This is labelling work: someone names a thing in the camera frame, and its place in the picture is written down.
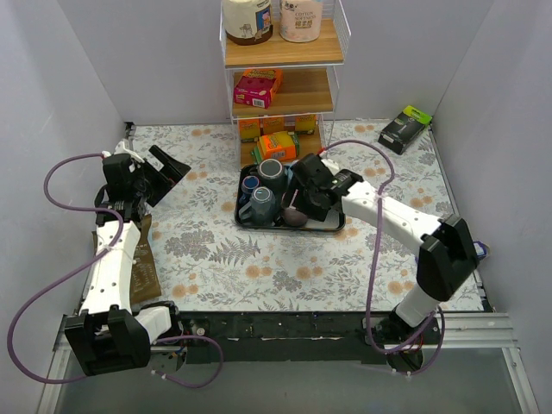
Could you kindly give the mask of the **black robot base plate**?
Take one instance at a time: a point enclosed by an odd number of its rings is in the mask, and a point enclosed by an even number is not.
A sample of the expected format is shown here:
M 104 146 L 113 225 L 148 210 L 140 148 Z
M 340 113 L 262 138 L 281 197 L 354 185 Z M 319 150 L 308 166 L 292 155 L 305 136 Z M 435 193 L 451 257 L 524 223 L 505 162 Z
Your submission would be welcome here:
M 371 347 L 363 311 L 181 311 L 178 326 L 153 342 L 160 352 L 178 351 L 190 364 L 226 362 L 359 361 L 384 364 Z

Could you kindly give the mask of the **slate blue mug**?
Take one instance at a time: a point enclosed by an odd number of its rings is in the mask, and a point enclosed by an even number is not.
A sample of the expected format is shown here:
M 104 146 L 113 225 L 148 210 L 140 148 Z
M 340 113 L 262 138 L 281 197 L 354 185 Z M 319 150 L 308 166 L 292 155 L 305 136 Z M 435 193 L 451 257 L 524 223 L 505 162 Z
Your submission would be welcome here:
M 265 186 L 260 186 L 240 208 L 238 217 L 244 225 L 264 226 L 272 222 L 275 208 L 276 199 L 273 192 Z

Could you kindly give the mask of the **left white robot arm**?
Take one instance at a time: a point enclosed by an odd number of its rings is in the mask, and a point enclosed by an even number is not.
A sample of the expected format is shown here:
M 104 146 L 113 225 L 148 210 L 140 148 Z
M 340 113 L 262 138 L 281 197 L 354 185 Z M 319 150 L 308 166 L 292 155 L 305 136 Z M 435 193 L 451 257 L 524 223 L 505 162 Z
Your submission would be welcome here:
M 135 250 L 147 237 L 141 221 L 190 171 L 185 163 L 153 145 L 160 170 L 128 150 L 124 143 L 103 157 L 106 183 L 98 192 L 96 251 L 91 283 L 78 315 L 66 321 L 65 335 L 88 376 L 145 367 L 157 340 L 177 343 L 184 325 L 171 301 L 132 311 L 131 279 Z

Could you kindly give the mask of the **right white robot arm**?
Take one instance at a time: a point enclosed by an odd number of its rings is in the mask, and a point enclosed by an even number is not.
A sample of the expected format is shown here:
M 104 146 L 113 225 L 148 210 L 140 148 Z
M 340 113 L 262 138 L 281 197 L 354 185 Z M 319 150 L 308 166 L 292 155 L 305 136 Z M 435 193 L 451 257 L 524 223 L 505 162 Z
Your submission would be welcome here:
M 423 320 L 449 301 L 480 263 L 469 227 L 459 216 L 440 218 L 378 193 L 361 175 L 307 154 L 292 166 L 285 201 L 322 221 L 330 210 L 381 227 L 417 258 L 417 282 L 395 308 L 392 336 L 410 342 Z

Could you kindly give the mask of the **lavender purple mug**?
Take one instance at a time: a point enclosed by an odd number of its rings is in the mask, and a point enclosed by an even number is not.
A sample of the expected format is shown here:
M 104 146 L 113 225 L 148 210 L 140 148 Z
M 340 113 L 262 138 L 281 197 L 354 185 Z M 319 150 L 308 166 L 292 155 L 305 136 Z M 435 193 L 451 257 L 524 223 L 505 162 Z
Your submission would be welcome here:
M 294 206 L 295 199 L 298 195 L 298 190 L 296 190 L 290 203 L 287 207 L 282 208 L 281 216 L 284 220 L 284 223 L 293 228 L 304 227 L 307 224 L 309 217 L 307 217 L 303 212 L 297 210 Z

